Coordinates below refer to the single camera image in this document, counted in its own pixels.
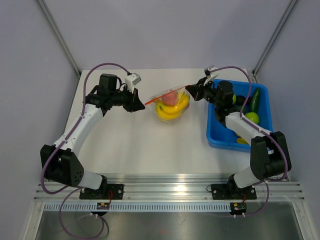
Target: gray wall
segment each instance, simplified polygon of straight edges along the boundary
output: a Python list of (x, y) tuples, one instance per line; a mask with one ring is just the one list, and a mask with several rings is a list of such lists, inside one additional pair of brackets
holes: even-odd
[(289, 0), (45, 0), (75, 61), (253, 68)]
[(291, 178), (303, 188), (320, 229), (320, 1), (299, 1), (261, 72), (269, 89), (274, 129), (286, 135)]
[(1, 1), (0, 23), (0, 238), (17, 240), (77, 79), (33, 0)]

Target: blue plastic tray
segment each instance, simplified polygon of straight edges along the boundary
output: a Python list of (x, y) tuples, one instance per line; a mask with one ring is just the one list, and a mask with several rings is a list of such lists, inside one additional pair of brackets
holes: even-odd
[[(214, 85), (217, 86), (221, 79), (214, 80)], [(249, 83), (240, 81), (229, 81), (233, 85), (235, 95), (247, 96), (249, 90)], [(257, 83), (252, 83), (251, 94), (254, 93), (256, 88), (261, 89), (261, 96), (259, 102), (258, 116), (260, 118), (259, 126), (273, 132), (272, 119), (269, 106), (268, 89)], [(241, 152), (250, 152), (250, 146), (247, 144), (239, 144), (236, 142), (238, 136), (235, 132), (222, 126), (215, 118), (215, 107), (209, 104), (208, 108), (208, 121), (206, 126), (206, 138), (209, 145), (213, 148), (228, 149)]]

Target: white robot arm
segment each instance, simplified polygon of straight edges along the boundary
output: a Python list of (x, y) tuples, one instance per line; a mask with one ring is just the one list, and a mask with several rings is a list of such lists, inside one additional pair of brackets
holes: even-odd
[(224, 127), (235, 131), (250, 146), (250, 166), (229, 177), (224, 196), (240, 196), (243, 191), (265, 179), (277, 176), (291, 169), (291, 161), (286, 138), (281, 132), (270, 132), (241, 115), (233, 104), (233, 85), (220, 81), (215, 87), (213, 80), (218, 76), (217, 68), (210, 66), (204, 69), (205, 77), (198, 83), (188, 85), (185, 89), (195, 101), (205, 99), (215, 106), (216, 120)]
[(96, 85), (85, 98), (83, 115), (80, 112), (71, 126), (53, 145), (42, 147), (40, 156), (46, 179), (66, 186), (92, 190), (98, 190), (102, 184), (107, 184), (103, 181), (104, 176), (84, 170), (78, 155), (91, 130), (113, 106), (123, 106), (130, 113), (145, 109), (135, 88), (135, 85), (141, 81), (140, 76), (137, 73), (129, 74), (125, 78), (123, 89), (116, 89), (117, 80), (116, 75), (102, 74), (99, 85)]

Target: clear plastic bag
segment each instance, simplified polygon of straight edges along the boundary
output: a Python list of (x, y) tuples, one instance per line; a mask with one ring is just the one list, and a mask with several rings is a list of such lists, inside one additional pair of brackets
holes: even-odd
[(154, 95), (145, 104), (162, 122), (172, 123), (188, 109), (190, 94), (184, 86), (177, 86)]

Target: white table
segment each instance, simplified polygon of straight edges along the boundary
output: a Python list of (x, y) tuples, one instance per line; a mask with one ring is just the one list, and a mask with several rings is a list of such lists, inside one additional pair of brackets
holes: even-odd
[[(204, 77), (203, 69), (140, 69), (142, 81), (136, 86), (143, 103), (161, 91), (194, 84)], [(67, 127), (82, 107), (83, 84), (88, 70), (81, 75)], [(122, 78), (122, 70), (96, 70), (87, 83), (87, 93), (98, 84), (103, 73)], [(219, 79), (247, 81), (236, 69), (220, 72)], [(160, 122), (148, 108), (134, 113), (113, 107), (94, 127), (83, 144), (79, 160), (95, 173), (113, 174), (221, 174), (229, 176), (249, 166), (244, 152), (212, 148), (206, 138), (208, 103), (190, 101), (178, 122)]]

